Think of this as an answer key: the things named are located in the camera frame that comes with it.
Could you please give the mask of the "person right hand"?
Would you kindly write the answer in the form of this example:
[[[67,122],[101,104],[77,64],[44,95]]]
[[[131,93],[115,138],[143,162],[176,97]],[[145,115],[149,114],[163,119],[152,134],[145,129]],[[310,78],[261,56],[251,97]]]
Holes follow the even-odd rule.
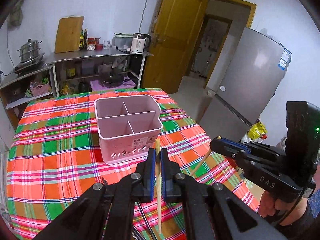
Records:
[[[304,215],[307,210],[307,205],[308,200],[306,198],[302,198],[298,204],[295,205],[295,202],[286,203],[281,199],[275,199],[272,194],[264,191],[261,195],[258,213],[261,217],[265,218],[266,216],[274,216],[276,211],[289,212],[293,208],[290,213],[287,213],[287,217],[280,223],[282,226],[287,226],[299,220]]]

